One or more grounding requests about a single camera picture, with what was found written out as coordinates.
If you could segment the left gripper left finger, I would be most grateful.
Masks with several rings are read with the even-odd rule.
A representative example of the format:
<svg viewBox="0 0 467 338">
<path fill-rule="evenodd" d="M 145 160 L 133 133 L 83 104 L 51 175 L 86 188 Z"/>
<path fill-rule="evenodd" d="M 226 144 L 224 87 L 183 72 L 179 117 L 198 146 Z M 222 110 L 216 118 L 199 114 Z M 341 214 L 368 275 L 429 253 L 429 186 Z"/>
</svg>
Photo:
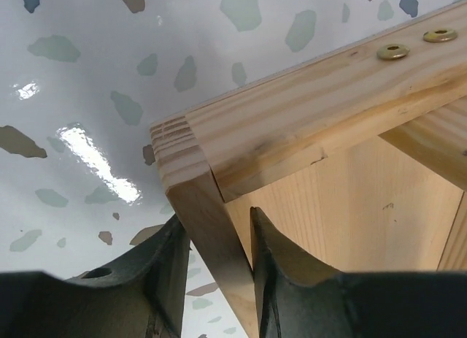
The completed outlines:
<svg viewBox="0 0 467 338">
<path fill-rule="evenodd" d="M 180 337 L 190 240 L 177 216 L 81 277 L 1 273 L 2 337 Z"/>
</svg>

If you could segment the wooden rack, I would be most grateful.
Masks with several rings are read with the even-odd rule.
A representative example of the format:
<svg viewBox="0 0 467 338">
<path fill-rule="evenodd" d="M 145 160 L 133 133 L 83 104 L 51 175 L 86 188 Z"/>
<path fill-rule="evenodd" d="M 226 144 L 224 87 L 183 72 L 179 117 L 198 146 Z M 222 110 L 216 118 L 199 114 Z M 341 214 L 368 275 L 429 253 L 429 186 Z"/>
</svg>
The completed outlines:
<svg viewBox="0 0 467 338">
<path fill-rule="evenodd" d="M 166 196 L 249 337 L 287 267 L 466 268 L 466 3 L 154 123 Z"/>
</svg>

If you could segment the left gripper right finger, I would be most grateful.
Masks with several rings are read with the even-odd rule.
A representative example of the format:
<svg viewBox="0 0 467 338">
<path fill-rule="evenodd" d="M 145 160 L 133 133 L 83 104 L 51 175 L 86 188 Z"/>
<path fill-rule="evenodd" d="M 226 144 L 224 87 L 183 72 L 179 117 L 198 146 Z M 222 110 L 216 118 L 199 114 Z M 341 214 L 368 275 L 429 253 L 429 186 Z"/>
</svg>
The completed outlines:
<svg viewBox="0 0 467 338">
<path fill-rule="evenodd" d="M 464 337 L 466 273 L 342 272 L 250 210 L 261 337 Z"/>
</svg>

